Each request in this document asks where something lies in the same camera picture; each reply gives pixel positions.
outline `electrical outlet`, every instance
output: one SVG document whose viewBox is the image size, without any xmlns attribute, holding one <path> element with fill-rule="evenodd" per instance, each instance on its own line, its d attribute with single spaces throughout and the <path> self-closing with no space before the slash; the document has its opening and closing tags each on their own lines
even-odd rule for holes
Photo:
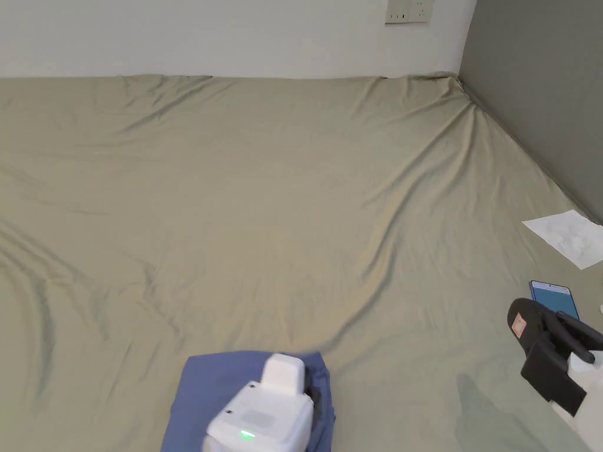
<svg viewBox="0 0 603 452">
<path fill-rule="evenodd" d="M 387 12 L 385 14 L 385 24 L 392 25 L 407 23 L 412 1 L 413 0 L 388 0 Z"/>
<path fill-rule="evenodd" d="M 434 10 L 434 0 L 411 0 L 408 22 L 429 22 Z"/>
</svg>

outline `led indicator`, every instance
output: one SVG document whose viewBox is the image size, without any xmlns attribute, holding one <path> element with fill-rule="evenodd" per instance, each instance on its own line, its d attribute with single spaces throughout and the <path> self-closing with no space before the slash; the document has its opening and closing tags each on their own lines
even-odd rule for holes
<svg viewBox="0 0 603 452">
<path fill-rule="evenodd" d="M 241 438 L 243 439 L 253 439 L 256 436 L 252 432 L 248 432 L 246 430 L 241 430 Z"/>
</svg>

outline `paper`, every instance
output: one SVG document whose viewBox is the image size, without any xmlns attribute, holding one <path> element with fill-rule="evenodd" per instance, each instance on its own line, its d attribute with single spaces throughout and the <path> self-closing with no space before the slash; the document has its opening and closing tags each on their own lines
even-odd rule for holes
<svg viewBox="0 0 603 452">
<path fill-rule="evenodd" d="M 575 210 L 524 221 L 523 224 L 580 270 L 603 260 L 603 226 L 593 223 Z"/>
</svg>

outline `folded blue shirt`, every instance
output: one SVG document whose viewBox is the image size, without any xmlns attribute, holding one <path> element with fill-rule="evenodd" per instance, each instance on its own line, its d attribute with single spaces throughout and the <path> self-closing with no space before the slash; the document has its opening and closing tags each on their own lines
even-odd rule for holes
<svg viewBox="0 0 603 452">
<path fill-rule="evenodd" d="M 249 381 L 260 381 L 272 353 L 236 351 L 191 356 L 172 403 L 161 452 L 200 452 L 207 426 Z M 333 409 L 329 371 L 320 353 L 293 355 L 306 365 L 306 385 L 314 401 L 312 433 L 306 451 L 329 452 Z"/>
</svg>

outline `smartphone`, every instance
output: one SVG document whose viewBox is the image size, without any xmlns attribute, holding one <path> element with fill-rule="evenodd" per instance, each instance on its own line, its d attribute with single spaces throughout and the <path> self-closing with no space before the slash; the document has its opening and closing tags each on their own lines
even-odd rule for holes
<svg viewBox="0 0 603 452">
<path fill-rule="evenodd" d="M 541 283 L 540 281 L 532 281 L 529 286 L 532 292 L 532 299 L 546 306 L 551 311 L 563 311 L 580 320 L 576 304 L 573 302 L 572 293 L 567 287 Z"/>
</svg>

